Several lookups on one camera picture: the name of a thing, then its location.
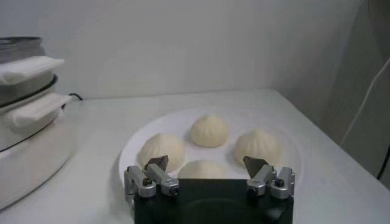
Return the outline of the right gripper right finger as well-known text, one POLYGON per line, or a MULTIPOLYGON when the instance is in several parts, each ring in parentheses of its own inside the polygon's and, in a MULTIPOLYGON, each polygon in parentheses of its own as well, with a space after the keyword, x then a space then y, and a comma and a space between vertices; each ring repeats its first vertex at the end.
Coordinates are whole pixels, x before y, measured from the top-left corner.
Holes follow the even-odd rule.
POLYGON ((245 156, 245 168, 250 176, 246 181, 247 194, 252 198, 262 197, 267 190, 271 197, 286 200, 293 198, 295 191, 295 173, 292 168, 282 167, 277 172, 274 166, 264 159, 245 156))

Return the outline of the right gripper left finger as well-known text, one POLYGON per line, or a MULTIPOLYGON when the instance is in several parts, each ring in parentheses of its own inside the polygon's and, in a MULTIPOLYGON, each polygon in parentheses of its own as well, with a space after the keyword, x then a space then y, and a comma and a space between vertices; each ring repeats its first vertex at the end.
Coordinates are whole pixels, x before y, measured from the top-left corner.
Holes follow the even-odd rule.
POLYGON ((138 166, 128 166, 124 171, 126 202, 133 203, 136 196, 152 198, 156 196, 158 186, 163 195, 179 196, 179 180, 166 173, 168 162, 168 156, 164 155, 151 158, 143 169, 138 166))

